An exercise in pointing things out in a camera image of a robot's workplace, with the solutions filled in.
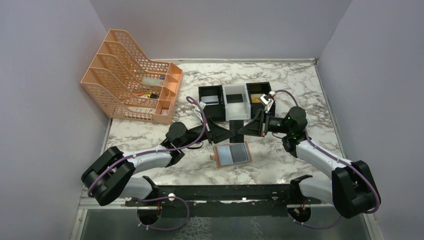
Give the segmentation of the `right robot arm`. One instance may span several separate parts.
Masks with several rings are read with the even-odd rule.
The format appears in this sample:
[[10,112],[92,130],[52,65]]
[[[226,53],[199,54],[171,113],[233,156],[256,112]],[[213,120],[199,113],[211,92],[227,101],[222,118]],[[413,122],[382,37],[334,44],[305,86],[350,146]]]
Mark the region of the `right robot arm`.
[[311,176],[292,180],[289,199],[300,204],[315,198],[332,204],[338,213],[350,219],[359,214],[372,214],[378,210],[381,198],[369,166],[362,160],[350,161],[339,157],[309,137],[306,111],[294,106],[285,117],[275,117],[260,109],[254,118],[239,129],[240,135],[264,137],[267,133],[281,133],[284,150],[308,162],[327,176],[314,180]]

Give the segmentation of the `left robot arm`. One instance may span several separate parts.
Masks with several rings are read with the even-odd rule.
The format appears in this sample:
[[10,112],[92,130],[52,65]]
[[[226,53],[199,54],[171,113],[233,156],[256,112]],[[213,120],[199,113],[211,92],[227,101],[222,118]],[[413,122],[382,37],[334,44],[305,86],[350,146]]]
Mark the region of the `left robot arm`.
[[112,146],[105,150],[82,174],[81,181],[87,187],[87,196],[100,206],[106,206],[117,198],[138,198],[144,205],[157,200],[154,183],[143,177],[140,183],[130,184],[133,175],[155,168],[167,168],[184,156],[183,149],[208,141],[223,142],[236,133],[215,124],[207,118],[201,125],[187,129],[178,121],[169,126],[165,140],[158,146],[139,152],[124,153]]

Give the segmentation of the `tan leather card holder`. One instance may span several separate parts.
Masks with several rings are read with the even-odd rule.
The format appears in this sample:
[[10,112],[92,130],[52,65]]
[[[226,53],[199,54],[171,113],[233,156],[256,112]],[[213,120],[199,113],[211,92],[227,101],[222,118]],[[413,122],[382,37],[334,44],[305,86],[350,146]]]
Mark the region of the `tan leather card holder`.
[[216,163],[218,168],[246,164],[253,161],[246,141],[215,145],[209,158]]

